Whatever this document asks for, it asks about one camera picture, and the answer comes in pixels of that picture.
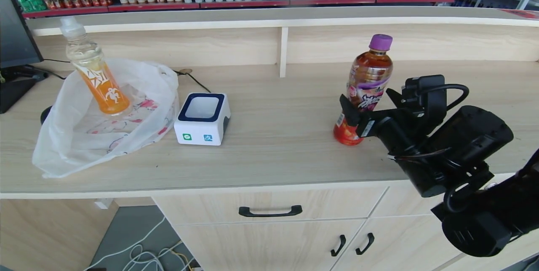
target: white plastic bag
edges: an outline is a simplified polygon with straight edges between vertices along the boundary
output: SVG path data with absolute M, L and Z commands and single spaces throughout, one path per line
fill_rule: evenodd
M 158 142 L 179 113 L 178 78 L 154 62 L 107 59 L 114 79 L 129 95 L 129 115 L 107 118 L 78 72 L 70 74 L 39 131 L 32 163 L 43 177 L 65 177 Z

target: cabinet door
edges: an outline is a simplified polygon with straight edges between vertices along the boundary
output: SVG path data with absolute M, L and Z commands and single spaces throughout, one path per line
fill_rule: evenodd
M 374 242 L 357 255 L 357 248 L 365 249 L 369 233 Z M 459 253 L 446 240 L 434 215 L 372 218 L 332 271 L 431 271 Z
M 329 271 L 364 220 L 173 225 L 204 271 Z M 337 256 L 343 234 L 347 242 Z

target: wooden panel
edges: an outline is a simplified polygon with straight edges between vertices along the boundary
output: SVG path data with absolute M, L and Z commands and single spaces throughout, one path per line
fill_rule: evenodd
M 508 244 L 502 252 L 491 258 L 460 254 L 460 259 L 445 267 L 443 271 L 499 271 L 535 254 L 539 254 L 539 230 Z
M 374 243 L 357 255 L 370 232 Z M 459 253 L 433 215 L 369 219 L 331 271 L 431 271 Z
M 173 225 L 191 223 L 237 223 L 367 217 L 385 187 L 256 192 L 154 197 Z M 290 217 L 243 217 L 239 207 L 250 207 L 255 214 L 287 213 L 300 204 L 303 212 Z
M 115 198 L 114 201 L 119 207 L 138 207 L 138 206 L 154 206 L 155 202 L 151 197 L 121 197 Z
M 150 60 L 170 67 L 277 63 L 278 28 L 92 33 L 107 57 Z M 66 60 L 62 35 L 35 37 L 44 58 Z M 71 64 L 39 67 L 73 70 Z
M 174 225 L 204 271 L 329 271 L 364 220 Z
M 393 60 L 539 59 L 539 27 L 395 24 L 291 27 L 288 63 L 352 63 L 376 33 L 393 36 Z
M 14 271 L 75 271 L 89 266 L 118 206 L 92 199 L 1 200 L 2 265 Z

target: cable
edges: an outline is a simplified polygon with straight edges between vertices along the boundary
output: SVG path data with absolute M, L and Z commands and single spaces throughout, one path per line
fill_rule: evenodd
M 417 96 L 421 96 L 423 94 L 427 94 L 429 92 L 433 92 L 433 91 L 438 91 L 438 90 L 448 90 L 448 89 L 457 89 L 457 90 L 461 90 L 462 91 L 462 95 L 460 97 L 458 97 L 454 102 L 451 102 L 448 106 L 447 106 L 447 111 L 451 110 L 452 108 L 454 108 L 456 105 L 460 104 L 463 100 L 466 99 L 466 97 L 468 97 L 468 94 L 470 94 L 470 89 L 468 89 L 468 87 L 464 86 L 464 85 L 459 85 L 458 83 L 447 83 L 445 85 L 441 85 L 441 86 L 434 86 L 434 87 L 428 87 L 426 89 L 423 89 L 422 91 L 420 91 Z

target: cabinet handle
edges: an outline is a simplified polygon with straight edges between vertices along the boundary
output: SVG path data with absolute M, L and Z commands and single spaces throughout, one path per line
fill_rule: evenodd
M 367 244 L 367 246 L 363 250 L 361 250 L 360 248 L 357 248 L 356 249 L 356 254 L 357 255 L 361 255 L 361 254 L 365 253 L 369 249 L 371 244 L 374 242 L 374 234 L 369 233 L 369 234 L 367 234 L 367 237 L 369 238 L 369 244 Z
M 344 245 L 346 244 L 346 236 L 341 235 L 341 236 L 339 236 L 339 238 L 341 239 L 341 245 L 339 246 L 339 248 L 337 249 L 337 251 L 331 249 L 331 256 L 333 256 L 333 257 L 339 255 L 339 252 L 341 252 L 342 248 L 343 248 Z
M 300 214 L 301 212 L 303 212 L 303 209 L 300 204 L 291 206 L 290 212 L 280 214 L 253 214 L 251 213 L 251 209 L 249 207 L 239 207 L 238 211 L 239 215 L 243 217 L 292 217 L 294 215 Z

